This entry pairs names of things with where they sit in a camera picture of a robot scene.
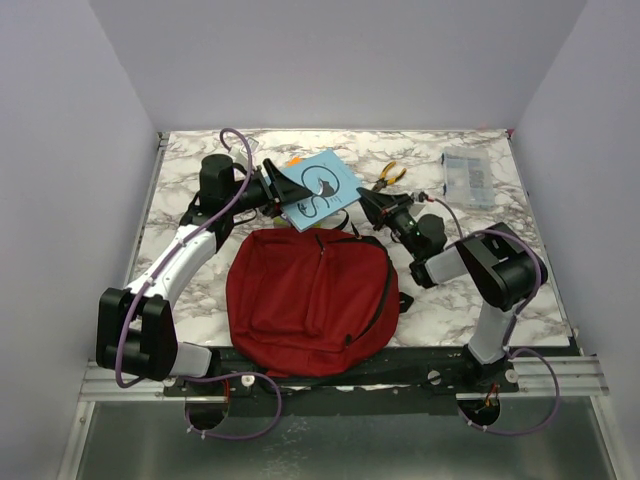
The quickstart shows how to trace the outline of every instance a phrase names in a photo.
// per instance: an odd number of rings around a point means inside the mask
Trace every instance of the marble surface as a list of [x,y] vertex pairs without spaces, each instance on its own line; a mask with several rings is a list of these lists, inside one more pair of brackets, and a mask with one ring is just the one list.
[[[313,130],[247,130],[260,142],[258,161],[271,158],[278,166],[294,156],[310,156],[332,148],[371,186],[391,160],[408,169],[405,177],[387,192],[425,190],[442,192],[443,170],[439,156],[446,146],[484,148],[492,161],[496,207],[489,211],[454,208],[465,233],[504,221],[538,253],[540,242],[525,200],[511,151],[503,131],[483,132],[353,132]],[[201,159],[220,149],[217,131],[171,134],[148,220],[145,225],[136,274],[142,273],[172,240],[187,204],[198,189]],[[358,204],[349,208],[356,226],[374,234],[388,247],[398,271],[400,288],[413,295],[415,303],[400,316],[391,346],[463,345],[473,333],[482,299],[470,278],[456,279],[430,290],[418,287],[409,272],[410,255],[391,241],[388,230],[373,232]],[[428,204],[423,213],[445,219],[447,236],[456,238],[455,226],[443,207]],[[338,223],[329,219],[327,226]],[[231,345],[226,315],[227,271],[244,238],[254,229],[268,228],[272,220],[257,220],[234,229],[222,249],[195,275],[174,307],[180,341],[208,346]],[[563,321],[550,282],[522,313],[512,345],[567,345],[569,328]]]

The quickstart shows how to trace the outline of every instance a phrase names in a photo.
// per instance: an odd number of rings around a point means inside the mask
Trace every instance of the white wall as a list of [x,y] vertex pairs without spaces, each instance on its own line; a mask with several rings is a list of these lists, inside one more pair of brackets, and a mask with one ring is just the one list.
[[514,127],[585,0],[91,0],[159,129]]
[[86,0],[0,2],[0,478],[57,474],[157,136]]
[[573,324],[640,474],[640,3],[591,0],[515,134]]

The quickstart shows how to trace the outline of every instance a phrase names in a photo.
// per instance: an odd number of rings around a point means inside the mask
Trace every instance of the metal floor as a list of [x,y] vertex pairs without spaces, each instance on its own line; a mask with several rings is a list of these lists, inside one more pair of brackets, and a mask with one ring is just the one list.
[[[521,429],[551,399],[504,399],[496,426]],[[267,419],[229,419],[229,433]],[[97,403],[78,478],[571,480],[614,479],[589,398],[565,398],[543,432],[501,438],[458,417],[284,417],[250,442],[186,434],[180,402]]]

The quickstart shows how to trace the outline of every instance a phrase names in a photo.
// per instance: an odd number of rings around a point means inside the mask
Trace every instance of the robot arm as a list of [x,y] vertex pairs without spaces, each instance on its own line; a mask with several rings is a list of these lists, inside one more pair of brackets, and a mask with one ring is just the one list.
[[502,362],[516,315],[547,281],[544,262],[504,223],[460,239],[443,250],[444,222],[409,214],[409,195],[385,195],[359,189],[360,204],[374,229],[391,228],[413,257],[411,275],[431,288],[470,274],[483,298],[473,337],[466,351],[478,375]]
[[96,361],[116,369],[120,336],[127,316],[141,320],[141,329],[129,329],[121,348],[122,372],[152,380],[168,376],[203,377],[213,368],[211,351],[178,342],[172,308],[193,275],[229,237],[233,216],[254,208],[266,215],[279,214],[282,204],[312,195],[308,189],[284,176],[269,160],[250,172],[247,188],[232,208],[220,212],[239,192],[234,159],[214,154],[202,160],[200,191],[180,220],[175,238],[154,264],[124,289],[107,289],[100,298]]

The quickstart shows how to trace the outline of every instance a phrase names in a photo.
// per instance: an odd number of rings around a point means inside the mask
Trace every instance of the clear plastic container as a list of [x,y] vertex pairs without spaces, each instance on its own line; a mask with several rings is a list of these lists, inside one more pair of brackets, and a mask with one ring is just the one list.
[[482,209],[495,206],[491,160],[486,150],[446,147],[442,165],[447,203]]

